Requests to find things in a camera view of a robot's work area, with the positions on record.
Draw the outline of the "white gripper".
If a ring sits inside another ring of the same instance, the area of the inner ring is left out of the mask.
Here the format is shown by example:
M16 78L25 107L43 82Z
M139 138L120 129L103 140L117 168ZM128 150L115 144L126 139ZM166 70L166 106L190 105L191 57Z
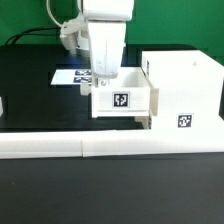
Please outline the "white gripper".
M93 75L99 87L108 87L108 79L116 78L121 67L126 23L89 21L87 27Z

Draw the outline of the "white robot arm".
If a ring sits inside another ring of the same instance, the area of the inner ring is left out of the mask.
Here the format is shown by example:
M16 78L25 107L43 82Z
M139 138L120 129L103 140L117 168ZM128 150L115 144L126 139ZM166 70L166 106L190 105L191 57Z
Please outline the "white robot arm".
M78 15L59 23L51 0L46 9L60 28L60 40L72 54L89 56L95 86L108 86L119 75L125 46L126 23L132 20L134 0L76 0Z

